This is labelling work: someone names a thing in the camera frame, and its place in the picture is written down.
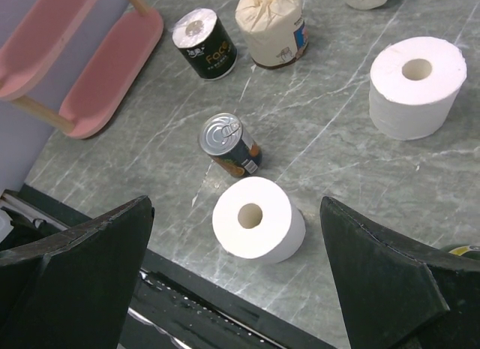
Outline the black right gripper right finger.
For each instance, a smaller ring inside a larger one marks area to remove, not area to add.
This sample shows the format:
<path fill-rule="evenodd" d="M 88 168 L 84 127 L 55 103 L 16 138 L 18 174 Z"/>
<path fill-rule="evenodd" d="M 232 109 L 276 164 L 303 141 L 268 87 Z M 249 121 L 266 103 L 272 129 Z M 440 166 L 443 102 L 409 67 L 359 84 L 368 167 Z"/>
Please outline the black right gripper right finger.
<path fill-rule="evenodd" d="M 323 239 L 353 348 L 479 347 L 479 261 L 324 197 Z"/>

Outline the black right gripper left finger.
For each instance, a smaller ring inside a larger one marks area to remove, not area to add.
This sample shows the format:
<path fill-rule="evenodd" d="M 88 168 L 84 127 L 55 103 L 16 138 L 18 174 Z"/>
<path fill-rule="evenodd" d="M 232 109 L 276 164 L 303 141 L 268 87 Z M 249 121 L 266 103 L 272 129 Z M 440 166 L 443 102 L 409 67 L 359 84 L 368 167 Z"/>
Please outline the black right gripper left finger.
<path fill-rule="evenodd" d="M 117 347 L 154 216 L 141 196 L 1 251 L 1 347 Z"/>

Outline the white toilet roll front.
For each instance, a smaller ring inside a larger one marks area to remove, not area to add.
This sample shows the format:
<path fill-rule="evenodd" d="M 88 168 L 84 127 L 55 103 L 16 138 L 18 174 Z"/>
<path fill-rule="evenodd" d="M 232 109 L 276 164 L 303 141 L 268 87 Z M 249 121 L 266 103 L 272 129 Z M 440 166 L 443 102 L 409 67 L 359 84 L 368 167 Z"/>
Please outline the white toilet roll front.
<path fill-rule="evenodd" d="M 301 247 L 302 214 L 275 182 L 242 179 L 219 197 L 212 213 L 214 234 L 228 253 L 257 263 L 280 263 Z"/>

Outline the white toilet roll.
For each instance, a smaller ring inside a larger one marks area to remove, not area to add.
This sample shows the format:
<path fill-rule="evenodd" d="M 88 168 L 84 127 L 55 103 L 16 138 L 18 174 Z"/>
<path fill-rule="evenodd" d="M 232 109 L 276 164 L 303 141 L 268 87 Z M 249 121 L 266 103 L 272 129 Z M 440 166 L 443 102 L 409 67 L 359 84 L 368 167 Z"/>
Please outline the white toilet roll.
<path fill-rule="evenodd" d="M 370 67 L 370 119 L 396 140 L 428 137 L 443 126 L 466 78 L 463 53 L 444 39 L 392 44 Z"/>
<path fill-rule="evenodd" d="M 228 253 L 257 263 L 280 263 L 301 247 L 302 214 L 275 182 L 242 179 L 219 197 L 212 213 L 214 234 Z"/>

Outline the pink three-tier shelf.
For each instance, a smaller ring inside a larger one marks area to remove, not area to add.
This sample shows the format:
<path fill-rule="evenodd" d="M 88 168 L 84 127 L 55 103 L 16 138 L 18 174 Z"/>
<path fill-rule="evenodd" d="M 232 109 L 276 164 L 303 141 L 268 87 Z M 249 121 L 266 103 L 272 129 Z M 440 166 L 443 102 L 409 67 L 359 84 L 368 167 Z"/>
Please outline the pink three-tier shelf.
<path fill-rule="evenodd" d="M 157 10 L 128 0 L 57 113 L 28 97 L 61 55 L 98 0 L 37 0 L 1 48 L 1 100 L 75 139 L 99 132 L 112 118 L 164 30 Z"/>

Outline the green glass bottle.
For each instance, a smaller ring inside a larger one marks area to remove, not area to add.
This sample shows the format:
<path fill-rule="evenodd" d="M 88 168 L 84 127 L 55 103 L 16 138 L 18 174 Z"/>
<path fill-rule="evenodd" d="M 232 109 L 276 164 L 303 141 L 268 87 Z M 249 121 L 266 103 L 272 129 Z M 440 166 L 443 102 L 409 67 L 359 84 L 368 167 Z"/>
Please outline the green glass bottle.
<path fill-rule="evenodd" d="M 441 251 L 473 260 L 479 260 L 480 258 L 480 248 L 478 245 L 453 244 L 442 247 Z"/>

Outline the tin can orange label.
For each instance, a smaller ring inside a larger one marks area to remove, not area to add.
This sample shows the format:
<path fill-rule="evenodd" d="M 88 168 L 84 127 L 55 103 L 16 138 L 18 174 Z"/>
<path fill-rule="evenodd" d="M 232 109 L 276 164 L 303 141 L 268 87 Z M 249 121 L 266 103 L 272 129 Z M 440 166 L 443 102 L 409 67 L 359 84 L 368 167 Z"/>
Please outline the tin can orange label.
<path fill-rule="evenodd" d="M 218 113 L 207 119 L 198 143 L 204 153 L 235 178 L 254 174 L 263 159 L 260 146 L 232 113 Z"/>

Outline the beige wrapped roll centre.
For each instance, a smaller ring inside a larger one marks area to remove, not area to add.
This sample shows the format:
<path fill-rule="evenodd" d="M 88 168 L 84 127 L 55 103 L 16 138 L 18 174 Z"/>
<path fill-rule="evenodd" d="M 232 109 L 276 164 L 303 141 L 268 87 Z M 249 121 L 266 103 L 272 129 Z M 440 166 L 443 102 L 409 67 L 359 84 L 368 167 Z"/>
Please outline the beige wrapped roll centre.
<path fill-rule="evenodd" d="M 239 0 L 235 20 L 251 58 L 262 68 L 290 65 L 308 46 L 302 0 Z"/>

